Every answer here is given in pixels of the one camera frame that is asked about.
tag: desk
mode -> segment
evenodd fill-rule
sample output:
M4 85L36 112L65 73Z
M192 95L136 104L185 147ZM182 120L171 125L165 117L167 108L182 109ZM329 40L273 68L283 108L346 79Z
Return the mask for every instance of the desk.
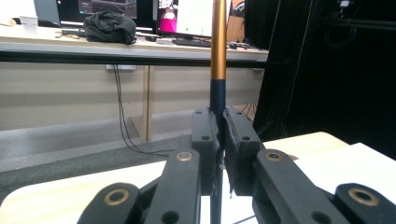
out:
M87 42L55 38L55 31L39 27L32 38L21 26L0 26L0 131L116 118L115 80L103 64L137 65L121 73L121 84L125 114L144 141L153 113L209 105L210 49L169 40ZM227 50L227 105L257 103L263 70L252 68L267 56L265 50Z
M336 185L338 185L354 181L378 190L396 203L396 195L394 194L395 177L378 175L378 171L381 171L381 169L395 170L396 162L368 147L349 146L327 133L311 133L267 142L264 145L299 157L296 161L297 165L317 186L329 192L333 192L335 188L327 189L326 185L328 183L326 182L332 182L335 179L338 182L332 182L332 184L337 183ZM345 156L345 159L339 160L339 158L334 157L340 155ZM330 163L332 167L339 166L344 170L326 169L326 167L316 164L326 162ZM360 173L359 169L350 168L351 163L358 168L368 166L364 172L367 169L372 171ZM116 182L125 182L141 188L159 176L163 167L164 162L156 162L17 189L10 193L2 203L0 223L76 223L82 210L103 187ZM350 173L349 178L345 179L342 173ZM362 180L356 178L357 174L361 175ZM235 223L244 217L253 215L249 197L233 197L230 199L228 185L224 184L223 187L223 223ZM208 223L207 205L207 198L203 197L201 223Z

